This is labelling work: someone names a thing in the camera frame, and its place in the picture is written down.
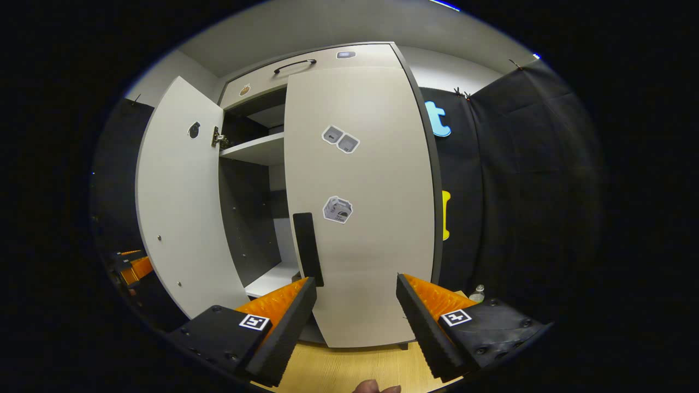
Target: white cabinet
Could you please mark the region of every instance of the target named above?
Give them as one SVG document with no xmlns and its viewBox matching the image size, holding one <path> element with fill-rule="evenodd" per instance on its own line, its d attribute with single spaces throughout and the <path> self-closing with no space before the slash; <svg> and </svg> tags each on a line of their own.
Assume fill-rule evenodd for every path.
<svg viewBox="0 0 699 393">
<path fill-rule="evenodd" d="M 343 51 L 354 55 L 338 58 Z M 255 100 L 234 92 L 240 90 L 241 81 L 274 74 L 273 69 L 306 57 L 317 63 L 302 64 L 306 68 L 301 71 L 284 68 L 288 73 L 283 78 L 255 83 L 259 90 L 250 92 Z M 221 157 L 255 168 L 269 166 L 275 169 L 271 173 L 281 170 L 285 177 L 274 183 L 285 184 L 286 190 L 273 191 L 282 193 L 285 219 L 278 220 L 274 208 L 270 215 L 268 199 L 250 206 L 260 208 L 265 220 L 275 218 L 269 227 L 278 236 L 289 237 L 288 241 L 280 237 L 278 243 L 280 248 L 293 244 L 290 255 L 297 261 L 261 272 L 246 284 L 247 294 L 260 296 L 291 282 L 293 272 L 304 273 L 308 261 L 298 252 L 293 216 L 312 213 L 317 264 L 324 281 L 317 290 L 314 315 L 328 346 L 366 347 L 415 338 L 396 299 L 396 275 L 433 277 L 441 250 L 441 242 L 435 240 L 441 238 L 437 231 L 442 226 L 442 202 L 424 103 L 403 67 L 391 43 L 324 48 L 236 78 L 227 85 L 220 106 L 181 78 L 173 82 L 146 130 L 136 193 L 139 225 L 154 269 L 187 316 L 215 303 L 236 307 L 247 301 L 236 268 L 241 272 L 243 264 L 255 261 L 228 248 L 226 236 L 240 237 L 259 223 L 222 223 L 231 207 L 219 200 Z M 256 134 L 240 123 L 255 118 L 246 117 L 253 112 L 245 108 L 250 102 L 256 101 L 254 112 L 266 109 L 266 94 L 274 96 L 267 107 L 274 109 L 267 116 L 283 114 L 283 133 Z M 235 117 L 238 123 L 224 117 Z M 280 117 L 271 123 L 281 121 Z M 200 124 L 199 135 L 191 138 L 187 131 L 195 122 Z M 219 154 L 218 146 L 211 146 L 214 127 L 233 137 L 236 145 Z M 352 137 L 346 140 L 352 143 L 324 140 L 322 134 L 329 127 L 339 133 L 336 136 Z M 240 184 L 238 189 L 248 187 L 252 185 Z M 267 192 L 278 188 L 266 187 Z M 351 204 L 344 222 L 324 218 L 330 197 Z M 267 240 L 253 240 L 254 247 L 267 243 L 271 247 L 273 242 Z"/>
</svg>

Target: white shelf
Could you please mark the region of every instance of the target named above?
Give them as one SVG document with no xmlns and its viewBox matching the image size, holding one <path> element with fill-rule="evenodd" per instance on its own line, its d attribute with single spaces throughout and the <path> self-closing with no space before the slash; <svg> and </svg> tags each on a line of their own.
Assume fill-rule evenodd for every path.
<svg viewBox="0 0 699 393">
<path fill-rule="evenodd" d="M 219 157 L 267 166 L 284 164 L 284 133 L 241 143 L 221 151 Z"/>
<path fill-rule="evenodd" d="M 298 265 L 292 262 L 280 262 L 260 278 L 245 287 L 248 296 L 261 297 L 273 290 L 291 284 L 291 277 L 298 273 Z"/>
</svg>

